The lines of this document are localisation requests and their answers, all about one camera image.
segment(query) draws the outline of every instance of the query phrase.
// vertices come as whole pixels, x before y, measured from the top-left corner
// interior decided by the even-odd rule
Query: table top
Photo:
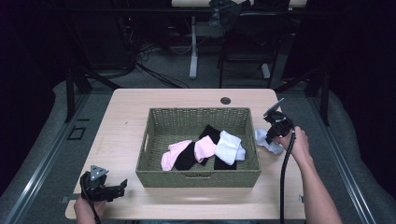
[[[234,0],[240,4],[245,0]],[[210,0],[172,0],[173,7],[209,7]],[[289,7],[305,7],[306,0],[290,0]]]
[[[222,97],[231,99],[223,105]],[[81,171],[92,164],[107,168],[106,185],[128,179],[125,195],[106,204],[105,218],[279,219],[279,179],[283,152],[258,147],[262,173],[254,188],[144,188],[135,173],[149,109],[152,107],[249,107],[254,129],[269,129],[263,113],[277,102],[269,89],[119,89],[114,91]],[[77,181],[74,193],[80,193]],[[285,218],[304,219],[301,173],[290,157],[285,179]],[[65,215],[76,218],[70,201]]]

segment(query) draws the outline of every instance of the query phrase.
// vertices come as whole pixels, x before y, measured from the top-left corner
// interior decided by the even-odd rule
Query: hand
[[[102,219],[103,213],[105,212],[106,201],[94,202],[93,204],[97,215],[100,219]],[[90,205],[88,204],[87,200],[82,199],[81,196],[76,200],[74,209],[78,224],[95,223],[95,217]]]
[[[306,136],[305,131],[303,131],[299,126],[295,127],[295,137],[296,139],[294,141],[291,155],[299,165],[302,163],[311,162],[312,158],[309,153],[308,137]],[[284,137],[275,137],[274,141],[282,145],[283,148],[287,149],[289,147],[290,139],[291,132],[289,132],[289,134]]]

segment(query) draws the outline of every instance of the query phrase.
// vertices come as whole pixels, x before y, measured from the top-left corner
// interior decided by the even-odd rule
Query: human arm
[[[105,212],[106,201],[94,202],[93,204],[97,215],[102,220],[103,213]],[[95,224],[95,217],[87,200],[78,197],[74,205],[74,209],[76,212],[77,224]]]
[[[314,160],[309,153],[309,143],[305,132],[295,127],[296,139],[291,155],[296,160],[303,179],[304,210],[306,223],[342,223],[332,197],[321,181]],[[288,148],[291,132],[285,137],[276,137],[283,148]]]

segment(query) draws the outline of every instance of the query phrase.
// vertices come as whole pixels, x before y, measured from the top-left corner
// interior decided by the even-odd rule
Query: black chair
[[[267,83],[267,88],[270,88],[279,48],[289,27],[290,19],[284,15],[242,12],[233,29],[224,31],[218,62],[219,88],[222,88],[224,78],[241,78],[224,77],[224,63],[255,63],[257,69],[261,69],[265,63],[271,64],[271,75]]]

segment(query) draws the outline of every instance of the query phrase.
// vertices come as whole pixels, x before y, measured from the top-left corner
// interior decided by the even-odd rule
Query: woven basket
[[[209,124],[241,138],[246,159],[236,170],[214,170],[214,158],[189,171],[163,171],[161,159],[168,146],[183,140],[198,141]],[[136,165],[146,188],[251,188],[261,173],[250,109],[248,108],[151,108]]]

